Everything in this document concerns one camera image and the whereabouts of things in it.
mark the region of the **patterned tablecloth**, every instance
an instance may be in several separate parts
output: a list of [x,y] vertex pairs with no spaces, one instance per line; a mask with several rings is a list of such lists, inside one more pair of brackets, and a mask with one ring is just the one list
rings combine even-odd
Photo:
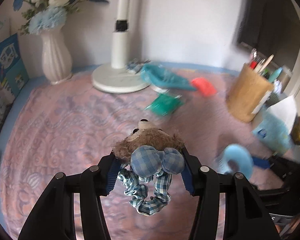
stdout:
[[[231,143],[242,144],[255,156],[271,154],[250,133],[250,124],[235,120],[227,112],[225,95],[234,77],[185,70],[178,73],[190,79],[203,76],[218,93],[204,98],[199,92],[183,91],[186,103],[171,116],[157,117],[144,110],[157,97],[153,90],[126,95],[102,93],[92,87],[91,73],[34,89],[15,123],[0,169],[0,200],[9,234],[17,239],[32,207],[57,172],[72,175],[97,164],[110,153],[114,142],[130,134],[143,118],[167,133],[178,131],[189,153],[212,168],[216,167],[216,156]],[[281,186],[271,171],[258,168],[250,181],[261,189]],[[130,198],[123,195],[124,190],[117,181],[110,195],[102,197],[112,239],[188,239],[198,198],[185,190],[180,174],[172,178],[171,202],[152,217],[138,214],[129,204]],[[149,196],[153,190],[149,185]],[[222,239],[224,226],[222,194],[220,205],[218,239]],[[77,239],[83,239],[77,194],[74,212]]]

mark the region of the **green packet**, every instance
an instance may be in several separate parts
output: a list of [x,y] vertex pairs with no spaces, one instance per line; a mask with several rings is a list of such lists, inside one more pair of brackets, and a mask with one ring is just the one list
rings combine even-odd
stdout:
[[161,116],[172,114],[178,107],[184,103],[180,100],[181,96],[172,96],[167,93],[160,94],[145,109],[150,109],[153,113]]

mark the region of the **blue book cover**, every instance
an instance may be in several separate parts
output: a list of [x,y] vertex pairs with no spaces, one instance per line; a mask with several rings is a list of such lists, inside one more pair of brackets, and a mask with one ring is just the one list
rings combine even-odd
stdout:
[[28,73],[21,58],[7,72],[6,78],[14,96],[17,97],[20,93],[20,90],[29,80]]
[[18,35],[14,34],[0,43],[0,82],[20,59]]

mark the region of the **blue flower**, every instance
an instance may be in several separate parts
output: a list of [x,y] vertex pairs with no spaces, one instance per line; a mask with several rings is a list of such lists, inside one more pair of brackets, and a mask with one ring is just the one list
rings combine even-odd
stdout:
[[67,12],[63,7],[48,7],[32,17],[29,33],[39,34],[42,30],[53,29],[66,23]]
[[18,11],[22,7],[23,0],[14,0],[13,1],[13,10]]

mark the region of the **cardboard pen cup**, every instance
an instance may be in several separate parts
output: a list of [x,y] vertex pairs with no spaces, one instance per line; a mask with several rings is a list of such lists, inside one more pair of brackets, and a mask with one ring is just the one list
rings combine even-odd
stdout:
[[251,122],[273,89],[273,84],[244,64],[227,95],[229,113],[242,122]]

